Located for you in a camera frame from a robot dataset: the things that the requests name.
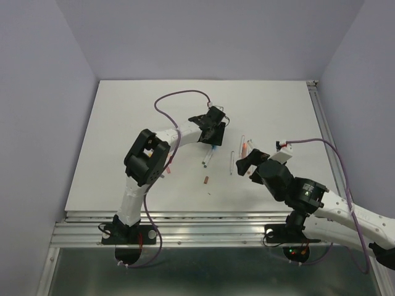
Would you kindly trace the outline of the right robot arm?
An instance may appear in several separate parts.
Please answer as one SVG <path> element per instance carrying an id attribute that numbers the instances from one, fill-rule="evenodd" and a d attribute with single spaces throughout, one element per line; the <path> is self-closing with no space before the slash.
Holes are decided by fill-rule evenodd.
<path id="1" fill-rule="evenodd" d="M 254 167 L 250 180 L 264 185 L 277 202 L 292 209 L 284 223 L 265 227 L 264 245 L 327 241 L 367 252 L 394 269 L 394 219 L 349 203 L 314 180 L 293 176 L 286 166 L 290 158 L 285 149 L 274 155 L 253 149 L 236 161 L 240 176 Z"/>

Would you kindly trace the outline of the light blue cap marker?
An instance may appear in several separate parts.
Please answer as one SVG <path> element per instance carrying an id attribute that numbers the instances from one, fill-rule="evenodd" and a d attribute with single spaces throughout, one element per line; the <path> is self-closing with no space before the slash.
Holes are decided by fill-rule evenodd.
<path id="1" fill-rule="evenodd" d="M 212 146 L 210 149 L 211 149 L 211 155 L 209 156 L 208 160 L 206 161 L 206 164 L 203 165 L 204 168 L 207 168 L 212 156 L 214 155 L 214 152 L 216 150 L 216 146 Z"/>

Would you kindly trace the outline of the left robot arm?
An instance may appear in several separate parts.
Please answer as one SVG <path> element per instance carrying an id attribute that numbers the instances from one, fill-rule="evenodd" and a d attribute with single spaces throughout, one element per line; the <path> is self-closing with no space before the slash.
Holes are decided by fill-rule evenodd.
<path id="1" fill-rule="evenodd" d="M 137 237 L 137 225 L 141 220 L 141 207 L 149 188 L 172 162 L 177 150 L 187 144 L 201 142 L 221 146 L 227 116 L 211 106 L 207 113 L 189 118 L 171 129 L 139 133 L 125 159 L 127 176 L 121 206 L 113 218 L 116 236 L 124 243 Z"/>

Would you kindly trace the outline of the green cap marker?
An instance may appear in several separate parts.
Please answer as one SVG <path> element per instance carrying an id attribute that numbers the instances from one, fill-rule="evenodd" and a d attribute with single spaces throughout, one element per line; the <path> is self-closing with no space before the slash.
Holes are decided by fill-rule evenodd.
<path id="1" fill-rule="evenodd" d="M 203 158 L 202 164 L 205 165 L 206 161 L 208 160 L 209 156 L 211 155 L 211 150 L 208 150 L 205 157 Z"/>

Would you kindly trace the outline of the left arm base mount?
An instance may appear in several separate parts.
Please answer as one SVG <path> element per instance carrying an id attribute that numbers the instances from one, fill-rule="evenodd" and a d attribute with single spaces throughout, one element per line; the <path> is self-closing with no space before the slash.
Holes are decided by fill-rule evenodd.
<path id="1" fill-rule="evenodd" d="M 114 257 L 117 264 L 126 268 L 145 268 L 150 265 L 161 253 L 163 239 L 159 230 L 153 225 L 142 225 L 118 228 L 113 223 L 101 223 L 98 229 L 102 234 L 101 244 L 114 246 Z M 137 264 L 143 254 L 144 246 L 158 246 L 155 255 Z"/>

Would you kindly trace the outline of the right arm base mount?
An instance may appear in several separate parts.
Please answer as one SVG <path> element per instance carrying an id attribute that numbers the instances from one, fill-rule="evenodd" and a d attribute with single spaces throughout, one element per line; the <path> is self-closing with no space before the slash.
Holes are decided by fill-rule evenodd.
<path id="1" fill-rule="evenodd" d="M 319 239 L 309 239 L 304 233 L 304 223 L 309 217 L 308 213 L 293 210 L 284 223 L 266 224 L 264 226 L 265 247 L 283 246 L 283 254 L 291 262 L 297 264 L 307 263 L 310 257 L 310 244 L 321 242 Z"/>

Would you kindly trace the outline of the grey cap marker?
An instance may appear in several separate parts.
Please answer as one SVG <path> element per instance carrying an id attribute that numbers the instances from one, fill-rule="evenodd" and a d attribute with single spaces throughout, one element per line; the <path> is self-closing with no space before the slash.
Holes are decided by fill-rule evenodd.
<path id="1" fill-rule="evenodd" d="M 235 152 L 232 150 L 230 154 L 230 175 L 233 175 L 234 162 L 235 162 Z"/>

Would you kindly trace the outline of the dark green marker pen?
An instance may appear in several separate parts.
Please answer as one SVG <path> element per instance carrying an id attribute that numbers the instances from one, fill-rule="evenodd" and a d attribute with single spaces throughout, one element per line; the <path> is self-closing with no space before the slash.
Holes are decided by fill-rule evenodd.
<path id="1" fill-rule="evenodd" d="M 247 144 L 251 148 L 251 150 L 256 148 L 256 145 L 253 143 L 253 141 L 251 139 L 247 141 Z"/>

